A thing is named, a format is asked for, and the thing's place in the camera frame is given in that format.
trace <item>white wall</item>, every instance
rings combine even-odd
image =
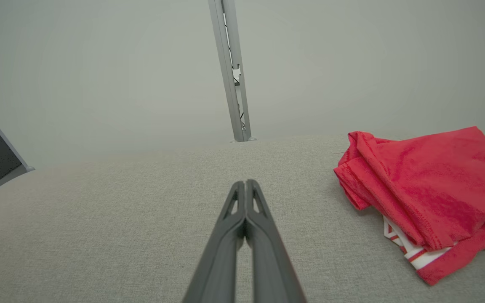
[[[252,135],[485,133],[485,0],[238,0]]]
[[[207,1],[0,0],[0,128],[36,168],[233,140]]]

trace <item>red cloth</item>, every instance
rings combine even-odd
[[[374,206],[427,251],[454,246],[418,271],[426,282],[485,249],[485,136],[477,127],[403,141],[353,132],[349,141],[334,171],[352,204]]]

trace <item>gray fabric surface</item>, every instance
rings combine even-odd
[[[333,174],[341,138],[104,159],[0,187],[0,302],[179,302],[231,184],[264,191],[309,302],[485,301],[485,252],[429,287]],[[237,302],[252,302],[251,253]]]

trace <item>cloth pile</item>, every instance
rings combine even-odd
[[[373,206],[384,234],[430,285],[485,250],[485,136],[477,127],[393,141],[349,133],[334,169],[358,210]]]

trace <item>vertical metal frame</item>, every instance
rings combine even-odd
[[[14,148],[14,146],[12,146],[12,144],[10,143],[10,141],[8,140],[8,138],[5,136],[5,134],[3,134],[3,132],[2,132],[1,129],[0,129],[0,136],[1,136],[1,138],[3,138],[3,140],[8,145],[8,147],[10,148],[10,150],[12,150],[12,153],[14,153],[16,155],[16,157],[18,158],[18,160],[20,161],[20,163],[25,167],[25,169],[27,171],[35,170],[34,167],[28,166],[27,163],[25,163],[25,160],[20,156],[20,154],[17,152],[16,148]]]
[[[234,0],[208,0],[208,3],[211,11],[212,27],[214,39],[216,40],[222,78],[224,79],[224,89],[226,91],[229,117],[231,118],[231,127],[233,128],[233,137],[238,142],[255,140],[255,138],[252,138],[250,131],[250,114],[248,113],[248,103],[246,101],[246,85],[242,67],[243,62],[240,51],[235,2]],[[226,15],[229,42],[224,25],[224,13]],[[241,100],[237,99],[237,92],[235,91],[233,69],[231,66],[232,61],[234,69],[237,69],[237,67],[240,68],[239,88]],[[244,113],[244,124],[241,122],[239,104],[242,106],[242,113]]]

